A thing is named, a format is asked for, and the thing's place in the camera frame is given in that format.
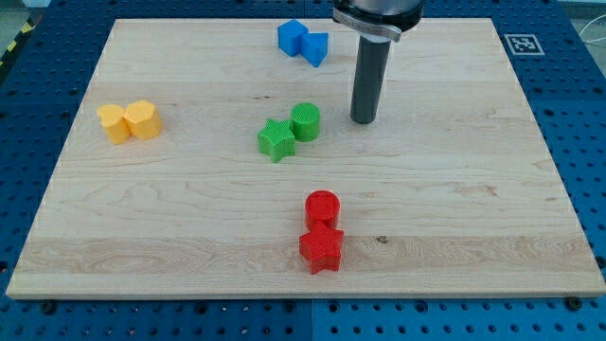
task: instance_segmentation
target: blue cube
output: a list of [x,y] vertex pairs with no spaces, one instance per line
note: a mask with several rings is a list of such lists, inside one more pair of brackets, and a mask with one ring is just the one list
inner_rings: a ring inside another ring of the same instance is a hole
[[305,25],[293,19],[277,28],[277,45],[287,55],[294,57],[301,53],[301,36],[307,32]]
[[313,67],[320,66],[329,53],[329,34],[306,33],[301,38],[301,53]]

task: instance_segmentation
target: yellow black warning stripe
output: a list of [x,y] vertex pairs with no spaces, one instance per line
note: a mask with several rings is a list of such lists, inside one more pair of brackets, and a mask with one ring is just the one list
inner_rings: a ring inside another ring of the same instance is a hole
[[35,23],[31,18],[27,19],[26,23],[21,27],[19,33],[15,39],[7,46],[7,50],[0,58],[0,85],[4,82],[4,80],[9,75],[9,71],[12,66],[17,61],[17,57],[26,46],[26,42],[31,37],[33,30],[35,28]]

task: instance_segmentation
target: toy block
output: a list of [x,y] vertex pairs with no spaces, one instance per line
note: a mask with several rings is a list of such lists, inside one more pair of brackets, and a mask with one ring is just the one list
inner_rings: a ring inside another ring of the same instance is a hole
[[144,99],[129,104],[124,111],[124,120],[131,134],[142,140],[160,135],[162,118],[155,104]]
[[258,132],[258,151],[269,155],[274,163],[282,157],[294,155],[294,135],[291,121],[267,119],[265,128]]
[[328,228],[336,228],[341,203],[334,193],[317,190],[305,201],[305,225],[313,229],[318,222]]
[[301,53],[313,67],[320,66],[329,53],[329,34],[306,33],[301,37]]
[[320,109],[311,103],[299,103],[291,111],[293,134],[297,141],[312,141],[320,133]]
[[294,57],[301,53],[301,36],[307,32],[303,24],[293,19],[277,28],[277,45],[287,55]]
[[324,269],[339,271],[343,231],[316,222],[313,229],[299,237],[299,253],[310,262],[312,275]]
[[101,126],[114,144],[120,144],[131,136],[131,132],[122,118],[123,114],[124,108],[115,104],[105,104],[97,108],[97,116],[101,119]]

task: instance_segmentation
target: wooden board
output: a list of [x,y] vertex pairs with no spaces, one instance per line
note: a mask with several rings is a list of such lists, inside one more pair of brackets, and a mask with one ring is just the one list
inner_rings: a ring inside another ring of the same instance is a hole
[[[348,117],[358,35],[319,68],[283,20],[118,20],[11,279],[13,298],[599,296],[604,281],[488,19],[427,19],[393,45],[378,119]],[[114,146],[96,108],[158,104]],[[267,117],[322,111],[273,164]],[[342,270],[309,274],[303,204],[341,198]]]

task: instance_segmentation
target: green star block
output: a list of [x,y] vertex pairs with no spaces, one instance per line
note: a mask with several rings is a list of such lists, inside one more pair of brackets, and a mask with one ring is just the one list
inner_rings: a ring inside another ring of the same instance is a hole
[[268,154],[274,163],[284,156],[294,155],[291,121],[276,121],[268,118],[265,128],[258,132],[258,151]]
[[293,134],[297,141],[312,141],[320,133],[320,109],[311,103],[298,103],[291,111]]

